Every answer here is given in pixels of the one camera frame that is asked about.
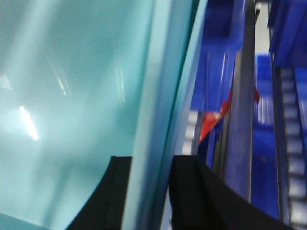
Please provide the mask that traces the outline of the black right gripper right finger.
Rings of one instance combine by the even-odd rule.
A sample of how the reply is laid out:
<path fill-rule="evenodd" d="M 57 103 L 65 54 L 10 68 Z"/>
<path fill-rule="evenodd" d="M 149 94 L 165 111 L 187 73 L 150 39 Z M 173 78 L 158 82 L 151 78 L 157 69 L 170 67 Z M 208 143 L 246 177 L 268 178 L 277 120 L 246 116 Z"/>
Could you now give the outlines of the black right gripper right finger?
<path fill-rule="evenodd" d="M 289 230 L 231 190 L 195 156 L 179 155 L 169 177 L 174 230 Z"/>

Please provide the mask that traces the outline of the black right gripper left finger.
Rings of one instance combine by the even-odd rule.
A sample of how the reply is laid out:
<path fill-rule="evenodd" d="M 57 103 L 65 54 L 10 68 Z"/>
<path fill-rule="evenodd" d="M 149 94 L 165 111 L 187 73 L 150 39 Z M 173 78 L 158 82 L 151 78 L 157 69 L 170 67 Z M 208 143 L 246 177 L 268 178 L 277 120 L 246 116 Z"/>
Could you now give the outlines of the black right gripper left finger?
<path fill-rule="evenodd" d="M 120 230 L 132 157 L 112 156 L 105 174 L 69 230 Z"/>

